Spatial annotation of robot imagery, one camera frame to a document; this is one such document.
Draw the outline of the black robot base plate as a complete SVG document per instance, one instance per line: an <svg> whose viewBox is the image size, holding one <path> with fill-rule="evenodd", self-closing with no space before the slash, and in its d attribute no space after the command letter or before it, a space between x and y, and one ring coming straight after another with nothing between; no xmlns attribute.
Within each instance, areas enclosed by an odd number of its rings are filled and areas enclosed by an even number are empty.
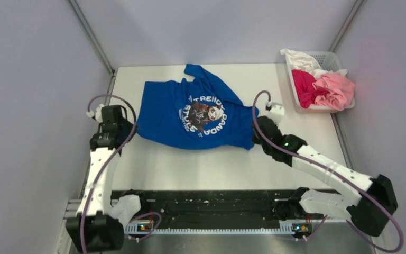
<svg viewBox="0 0 406 254"><path fill-rule="evenodd" d="M121 190L112 200L134 194L141 200L139 214L158 212L159 230L277 229L292 220L321 219L308 215L290 201L293 190Z"/></svg>

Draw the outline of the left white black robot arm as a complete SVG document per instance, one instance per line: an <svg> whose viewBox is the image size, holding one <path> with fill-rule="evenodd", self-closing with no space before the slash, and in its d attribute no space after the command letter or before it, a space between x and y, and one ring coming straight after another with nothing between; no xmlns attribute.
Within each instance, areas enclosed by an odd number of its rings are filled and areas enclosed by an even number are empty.
<svg viewBox="0 0 406 254"><path fill-rule="evenodd" d="M112 205L112 187L122 148L136 132L121 105L100 105L94 115L98 131L90 139L90 166L86 186L75 215L66 219L66 230L79 253L119 250L125 227L132 217L148 213L147 202L136 195Z"/></svg>

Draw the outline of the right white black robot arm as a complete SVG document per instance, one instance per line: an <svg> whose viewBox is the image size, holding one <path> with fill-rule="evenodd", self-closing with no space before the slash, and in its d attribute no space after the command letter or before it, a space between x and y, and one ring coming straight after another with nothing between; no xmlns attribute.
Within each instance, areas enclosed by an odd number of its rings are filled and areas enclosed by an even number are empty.
<svg viewBox="0 0 406 254"><path fill-rule="evenodd" d="M336 193L300 187L290 199L289 212L296 218L308 213L330 215L352 223L360 232L378 237L398 209L391 180L379 174L371 177L347 168L316 151L293 135L282 134L267 116L253 120L253 142L275 161L307 173Z"/></svg>

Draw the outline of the blue panda print t-shirt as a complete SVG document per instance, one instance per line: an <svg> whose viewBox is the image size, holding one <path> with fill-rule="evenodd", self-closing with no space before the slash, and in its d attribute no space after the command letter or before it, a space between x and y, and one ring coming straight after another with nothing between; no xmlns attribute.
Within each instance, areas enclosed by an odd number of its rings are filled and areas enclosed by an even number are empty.
<svg viewBox="0 0 406 254"><path fill-rule="evenodd" d="M221 146L253 148L253 116L219 77L200 65L187 64L193 80L147 81L144 85L138 134L167 146L204 150Z"/></svg>

